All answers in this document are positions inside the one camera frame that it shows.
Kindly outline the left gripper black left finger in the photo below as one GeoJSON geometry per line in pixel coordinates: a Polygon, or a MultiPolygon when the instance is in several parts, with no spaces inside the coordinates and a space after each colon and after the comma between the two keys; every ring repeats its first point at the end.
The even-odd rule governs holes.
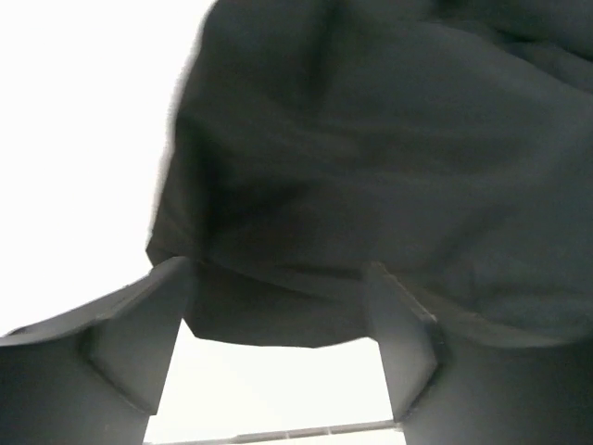
{"type": "Polygon", "coordinates": [[[2,443],[142,443],[192,293],[192,263],[173,258],[110,295],[2,337],[2,443]]]}

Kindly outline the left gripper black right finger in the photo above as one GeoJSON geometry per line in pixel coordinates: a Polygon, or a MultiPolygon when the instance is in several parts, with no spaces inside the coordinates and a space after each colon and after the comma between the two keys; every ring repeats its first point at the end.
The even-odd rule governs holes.
{"type": "Polygon", "coordinates": [[[378,262],[365,281],[393,418],[409,444],[591,442],[590,338],[491,323],[378,262]]]}

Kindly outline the black trousers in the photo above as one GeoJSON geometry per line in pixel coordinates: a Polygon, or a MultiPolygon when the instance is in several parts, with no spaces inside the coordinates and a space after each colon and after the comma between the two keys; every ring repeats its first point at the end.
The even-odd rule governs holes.
{"type": "Polygon", "coordinates": [[[588,1],[219,1],[149,259],[191,259],[196,337],[371,333],[367,268],[554,340],[592,332],[588,1]]]}

